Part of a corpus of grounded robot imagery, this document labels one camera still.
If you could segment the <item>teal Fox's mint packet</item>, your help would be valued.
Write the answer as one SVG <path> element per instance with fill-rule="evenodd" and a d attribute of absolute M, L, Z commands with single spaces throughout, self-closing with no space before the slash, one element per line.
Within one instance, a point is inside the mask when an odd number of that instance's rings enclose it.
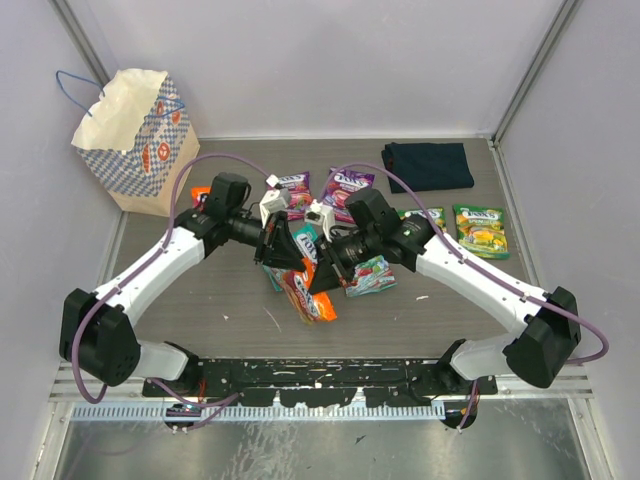
<path fill-rule="evenodd" d="M 382 256 L 376 256 L 358 264 L 352 282 L 345 288 L 348 298 L 380 293 L 397 285 L 397 280 L 389 263 Z"/>

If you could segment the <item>purple snack packet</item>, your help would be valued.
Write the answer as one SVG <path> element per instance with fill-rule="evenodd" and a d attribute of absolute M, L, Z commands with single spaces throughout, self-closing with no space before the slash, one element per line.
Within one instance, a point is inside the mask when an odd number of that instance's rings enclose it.
<path fill-rule="evenodd" d="M 279 184 L 289 191 L 289 210 L 304 211 L 311 204 L 313 198 L 310 190 L 309 171 L 281 176 Z"/>

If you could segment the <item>orange Fox's fruits packet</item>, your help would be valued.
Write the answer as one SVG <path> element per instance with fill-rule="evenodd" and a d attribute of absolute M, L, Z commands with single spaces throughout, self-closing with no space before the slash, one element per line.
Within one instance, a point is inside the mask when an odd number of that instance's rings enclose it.
<path fill-rule="evenodd" d="M 191 198 L 193 207 L 196 209 L 201 209 L 204 206 L 211 188 L 208 186 L 199 186 L 191 188 Z"/>

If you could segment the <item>green snack packet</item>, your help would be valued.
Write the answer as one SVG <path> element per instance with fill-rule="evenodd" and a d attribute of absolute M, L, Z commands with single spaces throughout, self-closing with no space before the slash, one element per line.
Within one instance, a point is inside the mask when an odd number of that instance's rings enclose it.
<path fill-rule="evenodd" d="M 432 207 L 432 208 L 427 208 L 426 210 L 421 210 L 421 209 L 399 210 L 398 214 L 401 219 L 409 218 L 416 215 L 420 215 L 424 218 L 426 218 L 427 216 L 430 216 L 440 230 L 442 230 L 443 232 L 447 232 L 446 216 L 445 216 L 445 211 L 442 207 Z"/>

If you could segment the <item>green Fox's candy packet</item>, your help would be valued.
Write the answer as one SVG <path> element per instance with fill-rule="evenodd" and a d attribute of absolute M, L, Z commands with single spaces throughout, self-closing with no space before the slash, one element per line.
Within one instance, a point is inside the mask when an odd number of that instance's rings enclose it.
<path fill-rule="evenodd" d="M 478 257 L 505 260 L 510 257 L 505 235 L 504 210 L 454 204 L 457 242 Z"/>

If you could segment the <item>blue checkered paper bag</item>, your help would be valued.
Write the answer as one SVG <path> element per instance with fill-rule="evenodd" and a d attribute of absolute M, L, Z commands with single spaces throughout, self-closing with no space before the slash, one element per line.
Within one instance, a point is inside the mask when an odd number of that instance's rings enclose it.
<path fill-rule="evenodd" d="M 98 86 L 94 80 L 84 80 Z M 119 70 L 86 106 L 71 145 L 121 210 L 166 217 L 200 144 L 167 71 Z"/>

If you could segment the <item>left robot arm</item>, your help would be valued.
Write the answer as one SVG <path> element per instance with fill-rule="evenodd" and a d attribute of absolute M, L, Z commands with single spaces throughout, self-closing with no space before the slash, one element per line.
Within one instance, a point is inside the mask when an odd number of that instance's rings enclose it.
<path fill-rule="evenodd" d="M 158 378 L 178 396 L 200 384 L 197 357 L 169 342 L 140 341 L 134 327 L 151 304 L 182 274 L 229 241 L 248 245 L 254 260 L 271 268 L 304 271 L 303 255 L 288 226 L 290 192 L 267 179 L 259 216 L 245 208 L 246 178 L 221 173 L 204 205 L 184 211 L 145 255 L 91 292 L 65 299 L 59 353 L 79 371 L 115 387 L 131 377 Z"/>

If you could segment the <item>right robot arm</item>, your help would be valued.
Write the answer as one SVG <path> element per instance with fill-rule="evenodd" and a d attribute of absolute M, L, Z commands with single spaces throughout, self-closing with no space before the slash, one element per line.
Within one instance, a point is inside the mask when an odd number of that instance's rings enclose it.
<path fill-rule="evenodd" d="M 376 189 L 350 195 L 355 223 L 337 232 L 332 207 L 313 202 L 305 214 L 323 233 L 315 242 L 318 263 L 309 287 L 318 294 L 345 287 L 356 266 L 377 256 L 434 279 L 480 307 L 504 328 L 502 335 L 454 342 L 435 366 L 444 390 L 459 394 L 473 381 L 514 374 L 537 388 L 549 387 L 581 340 L 577 301 L 562 287 L 548 293 L 522 282 L 459 245 L 430 214 L 402 217 Z"/>

